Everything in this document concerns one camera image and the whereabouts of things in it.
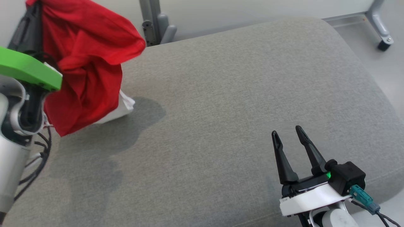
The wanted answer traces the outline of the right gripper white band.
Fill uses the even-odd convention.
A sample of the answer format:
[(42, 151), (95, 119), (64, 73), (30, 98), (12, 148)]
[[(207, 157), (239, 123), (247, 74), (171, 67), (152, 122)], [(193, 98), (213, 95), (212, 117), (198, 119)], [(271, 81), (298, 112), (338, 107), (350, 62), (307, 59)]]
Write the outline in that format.
[[(327, 173), (326, 161), (300, 125), (295, 127), (300, 143), (305, 147), (313, 175)], [(327, 182), (328, 175), (307, 177), (300, 181), (283, 151), (276, 131), (271, 133), (277, 172), (282, 184), (280, 211), (282, 216), (299, 217), (303, 227), (350, 227), (351, 215), (345, 200), (351, 196), (339, 195)]]

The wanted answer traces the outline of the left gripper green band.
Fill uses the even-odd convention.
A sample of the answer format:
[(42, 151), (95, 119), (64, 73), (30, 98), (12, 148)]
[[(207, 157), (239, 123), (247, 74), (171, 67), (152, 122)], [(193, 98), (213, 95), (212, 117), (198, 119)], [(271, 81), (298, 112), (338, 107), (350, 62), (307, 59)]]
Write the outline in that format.
[(49, 91), (60, 90), (62, 74), (48, 63), (35, 59), (43, 51), (42, 3), (27, 7), (8, 44), (0, 48), (0, 74)]

